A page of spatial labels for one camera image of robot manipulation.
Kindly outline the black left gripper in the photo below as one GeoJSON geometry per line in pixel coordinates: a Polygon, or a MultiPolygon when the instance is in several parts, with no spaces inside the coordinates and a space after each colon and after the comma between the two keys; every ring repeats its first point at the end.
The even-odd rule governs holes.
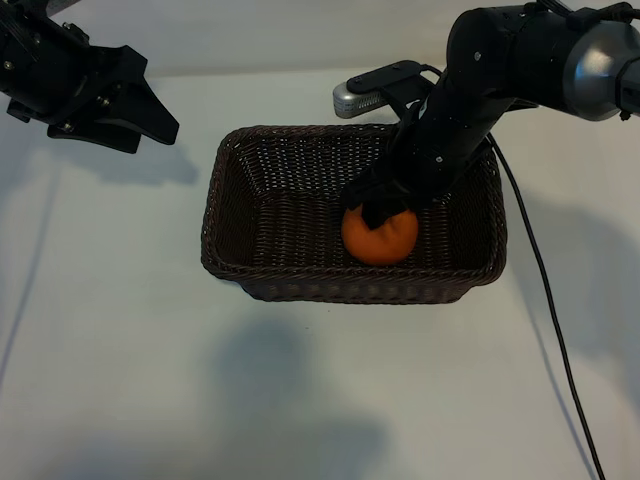
{"type": "Polygon", "coordinates": [[[1,92],[11,98],[8,113],[50,125],[49,138],[129,154],[137,152],[142,135],[174,145],[179,122],[144,80],[146,66],[131,47],[93,46],[79,27],[56,24],[44,9],[1,11],[1,92]]]}

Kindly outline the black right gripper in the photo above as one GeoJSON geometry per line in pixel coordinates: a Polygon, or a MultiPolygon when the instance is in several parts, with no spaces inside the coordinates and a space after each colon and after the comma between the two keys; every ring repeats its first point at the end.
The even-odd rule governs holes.
{"type": "Polygon", "coordinates": [[[411,203],[448,192],[471,164],[474,151],[511,106],[509,96],[472,95],[439,83],[411,123],[398,131],[380,172],[365,169],[342,189],[342,204],[370,230],[380,228],[411,203]]]}

